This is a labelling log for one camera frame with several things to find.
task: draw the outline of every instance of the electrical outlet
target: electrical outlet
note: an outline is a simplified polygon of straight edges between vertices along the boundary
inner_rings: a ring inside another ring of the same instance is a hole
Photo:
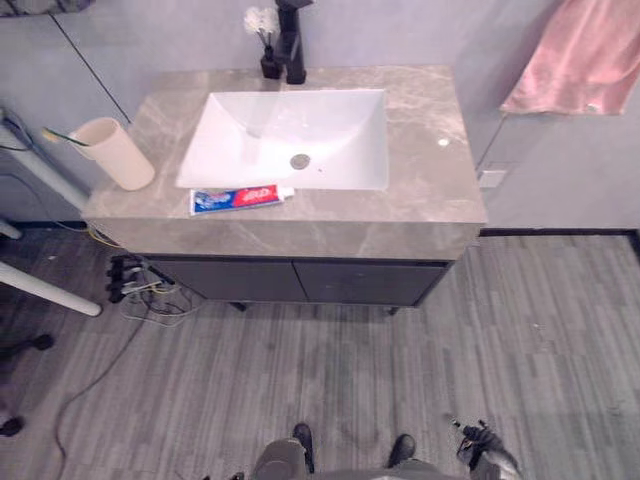
[[[496,188],[502,183],[506,174],[506,170],[483,170],[478,179],[478,185],[480,188]]]

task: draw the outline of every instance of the gray wood floor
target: gray wood floor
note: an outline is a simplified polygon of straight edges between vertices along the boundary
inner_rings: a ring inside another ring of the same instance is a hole
[[[115,251],[61,230],[1,248],[7,263],[106,306],[87,318],[0,288],[3,344],[42,332],[58,342],[2,367],[3,395],[29,424],[0,439],[0,476],[53,479],[57,409],[137,325],[104,300]],[[409,432],[419,457],[462,474],[446,412],[487,419],[526,478],[639,479],[640,268],[627,239],[479,239],[422,308],[392,319],[208,303],[176,329],[145,324],[69,409],[64,478],[224,480],[299,420],[321,469],[378,466]]]

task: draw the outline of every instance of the sink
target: sink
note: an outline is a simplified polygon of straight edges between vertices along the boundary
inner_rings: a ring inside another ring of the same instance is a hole
[[[384,190],[384,90],[211,93],[176,181],[184,188]]]

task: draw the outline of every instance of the white cup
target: white cup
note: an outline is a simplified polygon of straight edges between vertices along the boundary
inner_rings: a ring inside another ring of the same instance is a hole
[[[153,165],[113,118],[91,120],[69,136],[86,143],[87,147],[71,145],[84,157],[95,160],[125,190],[138,190],[153,180]]]

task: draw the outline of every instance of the gray marble countertop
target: gray marble countertop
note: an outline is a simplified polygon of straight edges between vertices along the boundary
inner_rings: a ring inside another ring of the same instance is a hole
[[[298,189],[276,207],[189,216],[175,178],[210,92],[358,88],[385,90],[387,190]],[[156,178],[135,192],[106,181],[83,216],[141,253],[453,259],[486,221],[444,66],[309,69],[304,85],[257,70],[165,74],[129,132]]]

